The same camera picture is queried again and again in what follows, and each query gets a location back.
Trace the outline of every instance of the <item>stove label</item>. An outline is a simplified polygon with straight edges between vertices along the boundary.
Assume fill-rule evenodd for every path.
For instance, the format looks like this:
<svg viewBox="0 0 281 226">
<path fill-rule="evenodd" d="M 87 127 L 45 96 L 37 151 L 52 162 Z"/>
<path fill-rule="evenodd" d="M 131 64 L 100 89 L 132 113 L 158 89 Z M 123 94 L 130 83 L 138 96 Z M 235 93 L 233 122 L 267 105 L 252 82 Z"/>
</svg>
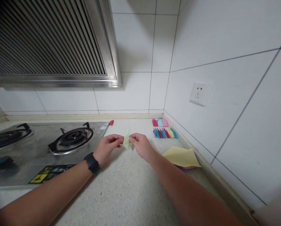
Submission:
<svg viewBox="0 0 281 226">
<path fill-rule="evenodd" d="M 30 182 L 29 184 L 43 184 L 46 181 L 58 176 L 62 172 L 73 167 L 74 164 L 71 165 L 49 165 L 45 166 Z"/>
<path fill-rule="evenodd" d="M 107 129 L 107 127 L 108 127 L 108 125 L 104 124 L 100 127 L 100 130 L 105 130 L 105 129 Z"/>
</svg>

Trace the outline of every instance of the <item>stove knob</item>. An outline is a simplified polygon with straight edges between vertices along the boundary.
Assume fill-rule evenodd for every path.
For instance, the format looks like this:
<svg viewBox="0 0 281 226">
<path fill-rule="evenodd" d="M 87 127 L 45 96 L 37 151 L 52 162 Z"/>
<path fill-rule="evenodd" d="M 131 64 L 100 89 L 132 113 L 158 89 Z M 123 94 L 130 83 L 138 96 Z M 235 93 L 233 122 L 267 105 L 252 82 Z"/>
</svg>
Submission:
<svg viewBox="0 0 281 226">
<path fill-rule="evenodd" d="M 0 170 L 6 170 L 13 166 L 14 160 L 9 156 L 0 158 Z"/>
</svg>

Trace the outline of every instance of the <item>gas stove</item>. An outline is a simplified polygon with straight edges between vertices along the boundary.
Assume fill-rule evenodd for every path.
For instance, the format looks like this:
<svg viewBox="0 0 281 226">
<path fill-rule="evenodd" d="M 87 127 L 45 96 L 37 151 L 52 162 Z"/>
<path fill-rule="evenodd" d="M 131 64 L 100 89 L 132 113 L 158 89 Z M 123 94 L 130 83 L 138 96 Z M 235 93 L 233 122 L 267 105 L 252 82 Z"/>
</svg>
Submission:
<svg viewBox="0 0 281 226">
<path fill-rule="evenodd" d="M 108 122 L 24 123 L 0 131 L 0 188 L 30 188 L 41 172 L 62 173 L 93 152 L 107 128 Z"/>
</svg>

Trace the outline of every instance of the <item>forearm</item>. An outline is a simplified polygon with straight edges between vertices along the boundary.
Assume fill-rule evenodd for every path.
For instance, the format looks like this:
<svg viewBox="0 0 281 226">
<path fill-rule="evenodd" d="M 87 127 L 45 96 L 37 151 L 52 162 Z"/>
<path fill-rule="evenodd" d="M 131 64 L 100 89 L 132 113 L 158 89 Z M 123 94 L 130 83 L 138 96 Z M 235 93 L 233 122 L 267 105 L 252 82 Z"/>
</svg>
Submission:
<svg viewBox="0 0 281 226">
<path fill-rule="evenodd" d="M 209 191 L 156 153 L 149 161 L 183 225 L 241 225 Z"/>
<path fill-rule="evenodd" d="M 92 175 L 82 161 L 0 209 L 0 224 L 49 225 Z"/>
</svg>

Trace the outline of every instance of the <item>stove burner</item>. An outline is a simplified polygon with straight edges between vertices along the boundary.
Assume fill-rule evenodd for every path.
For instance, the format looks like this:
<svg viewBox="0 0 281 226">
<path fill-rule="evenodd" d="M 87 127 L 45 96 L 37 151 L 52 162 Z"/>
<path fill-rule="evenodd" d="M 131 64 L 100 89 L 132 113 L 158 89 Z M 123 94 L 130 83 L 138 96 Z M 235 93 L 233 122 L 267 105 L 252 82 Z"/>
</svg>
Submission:
<svg viewBox="0 0 281 226">
<path fill-rule="evenodd" d="M 66 133 L 64 129 L 60 128 L 63 135 L 48 145 L 49 151 L 55 155 L 62 155 L 76 151 L 86 145 L 92 138 L 94 131 L 89 127 L 89 124 L 85 123 L 84 125 L 87 125 L 87 127 L 74 129 Z"/>
<path fill-rule="evenodd" d="M 0 145 L 13 143 L 14 140 L 20 138 L 21 132 L 17 130 L 0 133 Z"/>
<path fill-rule="evenodd" d="M 65 133 L 61 139 L 60 143 L 63 146 L 71 146 L 87 139 L 87 133 L 84 129 L 75 129 Z"/>
<path fill-rule="evenodd" d="M 21 140 L 22 138 L 26 137 L 31 133 L 31 129 L 26 123 L 17 126 L 17 128 L 22 126 L 24 127 L 24 129 L 18 129 L 18 130 L 12 130 L 12 131 L 0 133 L 0 149 L 12 143 L 15 143 L 18 140 Z"/>
</svg>

